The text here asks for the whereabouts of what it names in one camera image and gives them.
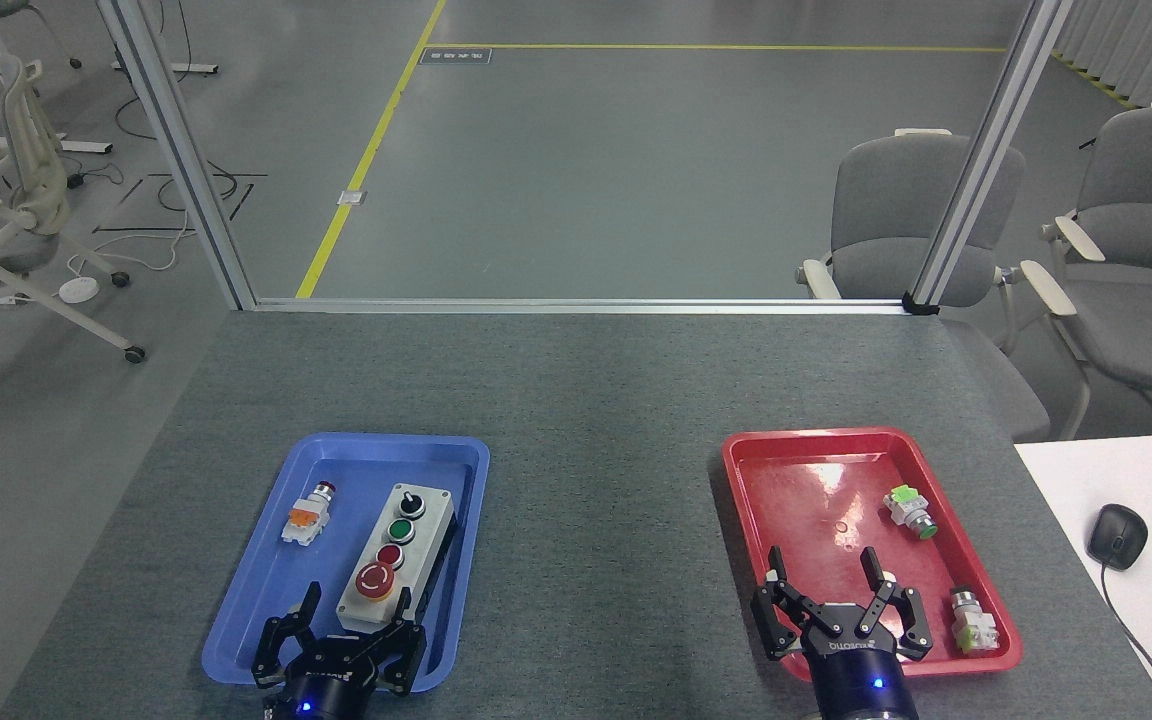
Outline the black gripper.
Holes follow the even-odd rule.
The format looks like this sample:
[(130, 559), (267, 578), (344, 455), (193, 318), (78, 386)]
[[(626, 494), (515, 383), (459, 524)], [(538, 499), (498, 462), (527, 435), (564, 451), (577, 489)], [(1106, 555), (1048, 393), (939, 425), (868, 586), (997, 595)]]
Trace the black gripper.
[[(872, 546), (861, 551), (861, 569), (873, 591), (867, 609), (855, 602), (824, 602), (791, 588), (781, 547), (768, 551), (770, 570), (750, 600), (756, 632), (768, 660), (791, 653), (804, 638), (804, 657), (823, 719), (918, 719), (897, 655), (922, 661), (934, 642), (922, 594), (882, 569)], [(881, 624), (896, 607), (895, 639)]]
[[(283, 684), (264, 698), (265, 719), (362, 719), (376, 688), (399, 697), (412, 692), (426, 630), (404, 616), (414, 605), (411, 588), (399, 593), (391, 623), (367, 639), (361, 635), (317, 638), (311, 623), (320, 598), (320, 583), (311, 582), (300, 605), (283, 616), (270, 617), (262, 628), (251, 665), (256, 687)], [(280, 651), (288, 638), (296, 638), (301, 653), (285, 666)]]

